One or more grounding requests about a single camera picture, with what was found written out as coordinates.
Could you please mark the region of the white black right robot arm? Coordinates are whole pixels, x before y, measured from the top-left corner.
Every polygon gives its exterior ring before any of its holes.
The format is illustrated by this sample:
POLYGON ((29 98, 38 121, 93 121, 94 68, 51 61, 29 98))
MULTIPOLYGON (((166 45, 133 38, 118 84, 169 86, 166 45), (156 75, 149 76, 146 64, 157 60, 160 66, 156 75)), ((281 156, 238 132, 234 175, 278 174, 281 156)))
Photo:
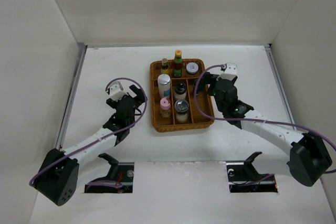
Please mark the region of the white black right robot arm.
POLYGON ((331 174, 331 156, 325 146, 328 140, 304 126, 270 121, 251 105, 239 100, 235 81, 226 76, 203 72, 195 84, 196 91, 213 96, 219 118, 259 137, 282 150, 287 156, 285 166, 300 184, 311 187, 324 174, 331 174))

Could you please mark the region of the sauce jar white red lid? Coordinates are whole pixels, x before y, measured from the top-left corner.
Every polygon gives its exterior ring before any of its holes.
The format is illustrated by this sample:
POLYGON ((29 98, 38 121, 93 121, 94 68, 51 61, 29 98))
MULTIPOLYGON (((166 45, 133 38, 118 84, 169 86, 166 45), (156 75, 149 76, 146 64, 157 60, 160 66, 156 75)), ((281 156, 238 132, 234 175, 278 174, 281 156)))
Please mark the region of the sauce jar white red lid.
POLYGON ((186 65, 186 72, 189 76, 194 76, 198 73, 198 70, 199 70, 199 66, 197 63, 195 62, 189 62, 187 65, 186 65))

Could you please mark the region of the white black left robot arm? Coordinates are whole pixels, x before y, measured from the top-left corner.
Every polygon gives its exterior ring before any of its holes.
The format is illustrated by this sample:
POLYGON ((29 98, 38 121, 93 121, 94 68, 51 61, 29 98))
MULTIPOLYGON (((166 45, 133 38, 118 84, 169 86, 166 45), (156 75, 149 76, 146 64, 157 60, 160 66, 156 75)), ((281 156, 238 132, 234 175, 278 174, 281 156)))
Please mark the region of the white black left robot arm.
POLYGON ((100 168, 100 175, 106 181, 113 181, 118 175, 118 162, 106 151, 120 144, 129 134, 145 111, 140 106, 147 106, 147 97, 143 88, 135 82, 129 88, 135 94, 125 92, 120 79, 106 87, 108 99, 106 103, 115 112, 107 122, 91 137, 63 151, 51 149, 45 156, 36 175, 29 185, 51 200, 62 206, 69 201, 77 189, 78 175, 82 167, 97 157, 106 157, 111 163, 100 168))

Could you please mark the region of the red sauce bottle green label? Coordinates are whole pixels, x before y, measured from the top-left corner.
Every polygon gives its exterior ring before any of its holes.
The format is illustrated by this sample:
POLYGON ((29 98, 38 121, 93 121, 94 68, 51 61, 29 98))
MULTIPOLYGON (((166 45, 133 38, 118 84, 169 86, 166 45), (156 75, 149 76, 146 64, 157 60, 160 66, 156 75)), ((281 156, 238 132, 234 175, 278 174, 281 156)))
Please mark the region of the red sauce bottle green label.
POLYGON ((183 60, 182 60, 182 51, 176 50, 174 61, 173 61, 173 76, 175 78, 180 78, 182 75, 182 67, 183 67, 183 60))

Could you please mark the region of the pink lid spice jar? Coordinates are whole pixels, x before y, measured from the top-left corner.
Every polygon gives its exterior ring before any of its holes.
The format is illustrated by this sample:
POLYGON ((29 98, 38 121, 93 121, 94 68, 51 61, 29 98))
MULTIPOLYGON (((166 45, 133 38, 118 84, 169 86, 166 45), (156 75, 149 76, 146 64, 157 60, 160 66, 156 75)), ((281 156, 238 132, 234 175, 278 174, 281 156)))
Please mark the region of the pink lid spice jar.
POLYGON ((160 100, 159 112, 163 118, 168 118, 172 115, 172 106, 169 98, 162 98, 160 100))

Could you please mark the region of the yellow label oil bottle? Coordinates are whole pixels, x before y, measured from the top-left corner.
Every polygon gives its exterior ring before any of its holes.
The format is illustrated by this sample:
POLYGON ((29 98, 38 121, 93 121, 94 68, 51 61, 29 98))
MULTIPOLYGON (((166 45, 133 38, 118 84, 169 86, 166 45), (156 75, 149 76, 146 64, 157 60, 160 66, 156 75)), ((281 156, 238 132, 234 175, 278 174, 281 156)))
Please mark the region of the yellow label oil bottle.
POLYGON ((169 74, 169 61, 166 58, 161 61, 161 74, 169 74))

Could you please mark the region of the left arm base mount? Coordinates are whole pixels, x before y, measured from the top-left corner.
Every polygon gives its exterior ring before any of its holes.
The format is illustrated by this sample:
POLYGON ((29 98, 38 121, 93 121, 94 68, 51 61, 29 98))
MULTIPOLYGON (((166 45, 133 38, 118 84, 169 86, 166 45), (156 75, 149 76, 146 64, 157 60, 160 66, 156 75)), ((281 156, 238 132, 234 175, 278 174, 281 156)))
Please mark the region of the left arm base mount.
POLYGON ((135 163, 120 163, 107 153, 100 159, 108 162, 110 168, 103 177, 95 178, 85 184, 86 194, 131 194, 133 193, 135 163))

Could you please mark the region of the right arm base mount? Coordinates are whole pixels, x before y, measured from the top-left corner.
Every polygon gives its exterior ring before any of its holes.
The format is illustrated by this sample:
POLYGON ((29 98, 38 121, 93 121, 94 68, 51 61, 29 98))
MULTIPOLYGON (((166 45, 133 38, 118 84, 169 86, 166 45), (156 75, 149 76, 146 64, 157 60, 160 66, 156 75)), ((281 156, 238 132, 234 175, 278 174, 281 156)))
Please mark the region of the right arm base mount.
POLYGON ((262 152, 254 152, 242 161, 226 163, 228 186, 231 193, 277 193, 274 174, 261 174, 253 162, 262 152))

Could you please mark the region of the small pepper jar black cap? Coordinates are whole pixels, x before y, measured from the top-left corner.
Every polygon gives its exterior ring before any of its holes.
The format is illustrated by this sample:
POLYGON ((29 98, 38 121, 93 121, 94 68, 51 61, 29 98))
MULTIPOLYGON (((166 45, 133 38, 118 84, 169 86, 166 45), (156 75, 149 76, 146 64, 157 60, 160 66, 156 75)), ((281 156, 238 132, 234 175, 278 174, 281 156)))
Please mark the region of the small pepper jar black cap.
POLYGON ((194 79, 194 81, 193 81, 193 91, 196 92, 196 94, 198 94, 200 91, 199 91, 198 86, 196 86, 196 84, 197 84, 197 80, 194 79))

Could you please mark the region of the white peppercorn jar silver lid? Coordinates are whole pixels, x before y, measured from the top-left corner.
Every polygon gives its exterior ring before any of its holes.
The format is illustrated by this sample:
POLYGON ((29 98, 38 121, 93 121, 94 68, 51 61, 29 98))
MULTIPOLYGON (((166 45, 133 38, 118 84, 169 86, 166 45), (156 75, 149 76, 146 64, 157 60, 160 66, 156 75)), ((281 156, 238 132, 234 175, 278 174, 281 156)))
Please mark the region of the white peppercorn jar silver lid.
POLYGON ((171 78, 168 74, 158 76, 158 89, 160 98, 169 98, 171 95, 171 78))

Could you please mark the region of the salt bottle black knob cap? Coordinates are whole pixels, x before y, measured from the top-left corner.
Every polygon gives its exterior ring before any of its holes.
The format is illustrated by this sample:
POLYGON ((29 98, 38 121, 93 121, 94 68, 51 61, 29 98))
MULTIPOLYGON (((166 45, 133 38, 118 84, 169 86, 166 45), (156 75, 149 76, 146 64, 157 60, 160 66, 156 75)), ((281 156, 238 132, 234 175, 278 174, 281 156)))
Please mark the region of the salt bottle black knob cap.
POLYGON ((187 95, 187 86, 183 81, 177 82, 174 86, 174 99, 185 100, 187 95))

